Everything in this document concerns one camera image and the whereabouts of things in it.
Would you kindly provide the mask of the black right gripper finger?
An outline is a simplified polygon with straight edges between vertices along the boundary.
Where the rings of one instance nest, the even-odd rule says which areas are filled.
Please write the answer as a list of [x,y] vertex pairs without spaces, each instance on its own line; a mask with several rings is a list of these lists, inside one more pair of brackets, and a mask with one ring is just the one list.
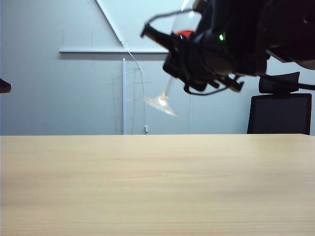
[[149,23],[144,25],[140,37],[148,37],[158,45],[171,51],[174,51],[180,45],[180,39],[177,36],[162,33],[153,28]]
[[208,10],[209,5],[210,5],[209,0],[195,0],[192,5],[192,9],[193,11],[198,12],[200,14],[205,14],[209,12]]

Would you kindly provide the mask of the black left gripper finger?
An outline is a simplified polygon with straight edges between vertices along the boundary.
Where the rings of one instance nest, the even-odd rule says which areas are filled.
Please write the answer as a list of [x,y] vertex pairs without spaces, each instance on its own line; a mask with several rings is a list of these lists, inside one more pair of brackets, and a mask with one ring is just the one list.
[[11,91],[11,83],[0,79],[0,93],[10,93]]

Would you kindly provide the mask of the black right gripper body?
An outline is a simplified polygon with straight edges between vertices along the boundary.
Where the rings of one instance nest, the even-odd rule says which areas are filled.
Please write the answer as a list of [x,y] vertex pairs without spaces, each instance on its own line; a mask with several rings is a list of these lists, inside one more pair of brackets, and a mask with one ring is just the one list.
[[226,89],[240,92],[243,88],[239,75],[229,77],[234,72],[228,58],[203,45],[195,32],[164,34],[162,46],[169,51],[163,70],[180,79],[186,93],[208,96]]

